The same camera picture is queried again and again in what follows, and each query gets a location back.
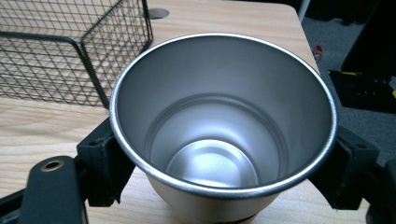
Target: wooden table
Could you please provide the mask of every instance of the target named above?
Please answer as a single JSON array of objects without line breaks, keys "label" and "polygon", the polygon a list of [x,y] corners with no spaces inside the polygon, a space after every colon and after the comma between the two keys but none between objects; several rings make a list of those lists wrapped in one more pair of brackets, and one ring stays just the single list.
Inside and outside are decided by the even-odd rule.
[{"label": "wooden table", "polygon": [[[292,7],[218,0],[148,0],[148,7],[170,11],[165,19],[151,22],[154,44],[203,32],[251,35],[294,52],[317,69]],[[76,156],[77,143],[107,116],[108,111],[99,107],[0,98],[0,197],[23,189],[36,163],[52,156]],[[364,202],[359,211],[332,210],[305,181],[283,192],[253,223],[365,223],[367,206]],[[179,223],[137,168],[121,204],[88,207],[88,214],[91,223]]]}]

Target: bolt hole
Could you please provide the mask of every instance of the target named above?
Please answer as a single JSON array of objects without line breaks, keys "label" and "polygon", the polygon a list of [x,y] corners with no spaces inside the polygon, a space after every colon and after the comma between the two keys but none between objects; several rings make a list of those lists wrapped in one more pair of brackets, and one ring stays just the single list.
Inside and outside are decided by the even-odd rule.
[{"label": "bolt hole", "polygon": [[61,168],[64,165],[63,161],[49,161],[41,167],[43,172],[51,172]]}]

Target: metal tumbler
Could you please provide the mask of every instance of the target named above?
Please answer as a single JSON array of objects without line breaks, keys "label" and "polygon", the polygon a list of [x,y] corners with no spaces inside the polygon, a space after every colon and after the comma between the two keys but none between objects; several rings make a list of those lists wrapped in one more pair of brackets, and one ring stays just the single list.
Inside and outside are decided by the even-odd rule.
[{"label": "metal tumbler", "polygon": [[312,67],[231,34],[182,36],[142,53],[116,83],[110,119],[185,223],[249,223],[322,164],[337,123]]}]

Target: black wire mesh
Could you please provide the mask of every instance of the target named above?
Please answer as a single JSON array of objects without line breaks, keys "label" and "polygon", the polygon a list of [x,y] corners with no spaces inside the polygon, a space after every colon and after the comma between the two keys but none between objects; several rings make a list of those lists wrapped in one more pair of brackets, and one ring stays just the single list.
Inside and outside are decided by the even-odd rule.
[{"label": "black wire mesh", "polygon": [[0,1],[0,96],[108,107],[148,17],[145,0]]}]

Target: black bracket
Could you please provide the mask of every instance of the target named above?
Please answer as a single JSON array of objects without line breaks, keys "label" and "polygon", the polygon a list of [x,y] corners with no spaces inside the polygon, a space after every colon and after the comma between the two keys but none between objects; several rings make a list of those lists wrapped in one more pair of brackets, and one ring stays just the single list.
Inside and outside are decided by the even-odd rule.
[{"label": "black bracket", "polygon": [[372,144],[339,126],[329,159],[309,179],[335,209],[357,210],[364,198],[371,205],[368,223],[396,223],[396,160],[377,165]]},{"label": "black bracket", "polygon": [[390,77],[337,71],[329,75],[342,106],[396,114],[396,90],[389,85]]},{"label": "black bracket", "polygon": [[106,119],[78,146],[78,155],[46,159],[29,174],[26,189],[0,199],[0,223],[88,223],[84,201],[108,207],[120,202],[134,164]]},{"label": "black bracket", "polygon": [[[0,199],[0,223],[87,223],[84,201],[110,206],[134,170],[106,119],[78,146],[78,155],[46,159],[26,189]],[[330,157],[309,179],[335,209],[371,207],[369,224],[396,223],[396,160],[376,163],[379,150],[343,127]]]}]

